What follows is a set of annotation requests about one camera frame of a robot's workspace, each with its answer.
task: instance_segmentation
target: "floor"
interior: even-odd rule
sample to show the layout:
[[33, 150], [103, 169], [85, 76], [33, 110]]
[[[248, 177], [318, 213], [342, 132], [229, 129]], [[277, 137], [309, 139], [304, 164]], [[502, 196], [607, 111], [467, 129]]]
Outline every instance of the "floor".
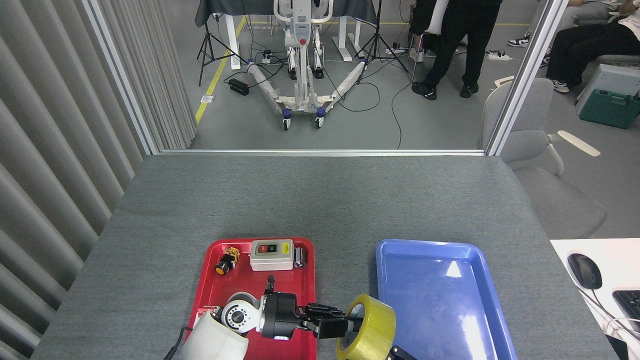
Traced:
[[[242, 96], [224, 84], [223, 80], [229, 76], [249, 84], [255, 83], [247, 74], [232, 72], [226, 60], [206, 66], [202, 86], [198, 86], [200, 62], [196, 55], [204, 35], [204, 29], [197, 28], [193, 22], [198, 3], [198, 0], [163, 0], [193, 109], [199, 109], [200, 99], [207, 92], [215, 96], [202, 114], [192, 149], [477, 149], [482, 107], [495, 88], [493, 81], [516, 74], [520, 66], [518, 59], [522, 59], [525, 53], [523, 48], [506, 46], [506, 40], [523, 35], [538, 5], [535, 1], [526, 0], [502, 4], [488, 49], [503, 49], [515, 60], [485, 60], [479, 81], [480, 91], [470, 99], [458, 96], [464, 54], [454, 57], [449, 73], [438, 86], [436, 101], [427, 101], [413, 94], [407, 87], [410, 76], [399, 69], [395, 60], [376, 61], [367, 67], [364, 74], [368, 76], [364, 82], [371, 85], [363, 82], [354, 86], [344, 100], [344, 107], [336, 106], [329, 112], [321, 129], [314, 127], [313, 114], [296, 114], [290, 130], [284, 131], [281, 115], [269, 105], [257, 87], [251, 88], [249, 95]], [[383, 2], [381, 34], [388, 43], [406, 45], [408, 28], [403, 19], [408, 16], [409, 3], [409, 0]], [[236, 18], [236, 26], [240, 20], [240, 17]], [[260, 58], [259, 53], [265, 47], [272, 51], [284, 50], [282, 32], [277, 31], [271, 36], [265, 16], [251, 16], [250, 20], [254, 42], [251, 32], [244, 26], [238, 38], [242, 56], [249, 56], [250, 52], [251, 56]], [[209, 19], [209, 27], [214, 35], [218, 36], [220, 31], [221, 39], [227, 39], [223, 20], [217, 24]], [[348, 25], [348, 29], [353, 31], [353, 25]], [[334, 83], [356, 65], [341, 61], [330, 40], [337, 35], [337, 30], [336, 22], [323, 28], [326, 34], [322, 36], [326, 73]], [[371, 35], [372, 28], [363, 25], [360, 43], [366, 42]], [[221, 55], [223, 48], [216, 44], [214, 53]], [[406, 55], [400, 59], [413, 70], [413, 62]], [[417, 79], [424, 76], [431, 61], [427, 59], [418, 64]], [[590, 74], [590, 71], [585, 72], [585, 83]], [[538, 76], [544, 75], [545, 70], [541, 69]], [[286, 67], [271, 80], [283, 94], [292, 94]], [[315, 86], [319, 94], [329, 94], [333, 90], [327, 77], [316, 81]], [[566, 163], [563, 178], [608, 209], [608, 218], [595, 237], [640, 237], [640, 222], [637, 221], [640, 214], [637, 180], [640, 167], [635, 159], [640, 153], [640, 124], [636, 121], [630, 129], [618, 129], [580, 120], [573, 107], [580, 90], [572, 90], [567, 95], [554, 94], [547, 130], [549, 133], [560, 129], [569, 131], [599, 149], [602, 155], [591, 158], [568, 144], [558, 144], [556, 147]], [[532, 160], [532, 163], [554, 170], [547, 155]]]

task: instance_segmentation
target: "computer mouse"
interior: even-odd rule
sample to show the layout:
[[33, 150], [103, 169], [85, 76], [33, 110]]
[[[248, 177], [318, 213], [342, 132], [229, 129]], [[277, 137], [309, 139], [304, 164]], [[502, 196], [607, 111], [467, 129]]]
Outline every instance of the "computer mouse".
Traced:
[[575, 279], [583, 288], [595, 290], [602, 287], [600, 269], [593, 260], [582, 254], [571, 254], [567, 260]]

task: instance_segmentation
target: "white table leg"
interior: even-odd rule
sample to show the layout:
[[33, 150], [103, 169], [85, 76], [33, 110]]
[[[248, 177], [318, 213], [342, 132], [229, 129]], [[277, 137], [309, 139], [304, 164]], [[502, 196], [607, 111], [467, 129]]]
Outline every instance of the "white table leg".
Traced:
[[344, 61], [351, 61], [351, 54], [349, 54], [349, 51], [345, 46], [345, 38], [347, 33], [347, 17], [345, 16], [340, 17], [339, 25], [340, 25], [340, 30], [338, 31], [338, 36], [332, 37], [333, 43], [338, 48], [338, 51], [340, 51], [340, 55], [342, 56], [342, 59]]
[[[236, 27], [234, 26], [234, 17], [225, 14], [225, 22], [227, 23], [227, 34], [229, 35], [229, 48], [236, 54], [240, 55], [238, 50], [238, 40], [236, 38]], [[231, 56], [231, 70], [240, 69], [240, 59], [237, 56]]]
[[351, 41], [351, 45], [353, 45], [353, 49], [356, 51], [356, 54], [360, 51], [361, 47], [360, 47], [360, 25], [362, 23], [358, 20], [356, 20], [356, 33], [355, 35], [352, 33], [349, 33], [349, 40]]

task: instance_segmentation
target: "tripod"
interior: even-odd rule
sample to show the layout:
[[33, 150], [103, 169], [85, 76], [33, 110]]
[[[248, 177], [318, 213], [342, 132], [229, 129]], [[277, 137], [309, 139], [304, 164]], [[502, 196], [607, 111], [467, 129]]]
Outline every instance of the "tripod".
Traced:
[[[238, 55], [235, 51], [231, 50], [229, 46], [227, 46], [225, 43], [220, 41], [220, 39], [213, 36], [213, 34], [209, 32], [209, 25], [206, 22], [204, 23], [204, 28], [206, 33], [204, 35], [204, 40], [202, 40], [202, 45], [200, 46], [200, 51], [198, 52], [198, 56], [196, 56], [196, 60], [197, 60], [199, 59], [200, 54], [202, 54], [202, 66], [200, 67], [200, 80], [198, 80], [198, 86], [202, 86], [202, 72], [204, 71], [204, 67], [216, 60], [228, 58], [230, 56], [237, 56], [241, 62], [247, 65], [249, 64], [245, 59], [240, 57], [240, 55]], [[224, 46], [225, 49], [227, 49], [228, 54], [224, 56], [220, 56], [219, 58], [215, 57], [213, 55], [213, 46], [211, 45], [211, 38], [217, 41], [220, 45]]]
[[[369, 52], [367, 53], [367, 61], [366, 61], [366, 63], [371, 63], [371, 61], [375, 60], [375, 59], [395, 59], [400, 63], [400, 66], [402, 66], [404, 71], [409, 73], [409, 70], [404, 66], [404, 64], [397, 57], [396, 52], [391, 49], [391, 47], [389, 46], [389, 44], [387, 44], [385, 39], [382, 38], [382, 35], [380, 35], [380, 11], [381, 11], [381, 9], [382, 9], [382, 0], [378, 0], [378, 12], [376, 14], [376, 18], [378, 19], [378, 23], [376, 24], [376, 32], [362, 46], [362, 48], [356, 53], [356, 56], [359, 57], [360, 53], [367, 47], [367, 45], [369, 45], [371, 43], [371, 47], [369, 48]], [[378, 56], [377, 55], [377, 53], [378, 53], [378, 41], [379, 40], [381, 40], [382, 43], [385, 44], [385, 46], [387, 47], [387, 50], [393, 56], [384, 56], [384, 57], [382, 57], [382, 56]], [[366, 68], [362, 69], [362, 73], [360, 74], [360, 77], [358, 78], [358, 83], [362, 79], [362, 74], [364, 74], [365, 69]]]

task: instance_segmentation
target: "gray curtain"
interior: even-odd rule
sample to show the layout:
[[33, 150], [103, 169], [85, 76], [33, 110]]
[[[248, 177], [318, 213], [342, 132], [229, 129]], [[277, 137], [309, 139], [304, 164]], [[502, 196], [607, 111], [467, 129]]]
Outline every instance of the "gray curtain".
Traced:
[[0, 0], [0, 359], [31, 355], [144, 155], [193, 139], [167, 29], [153, 1]]

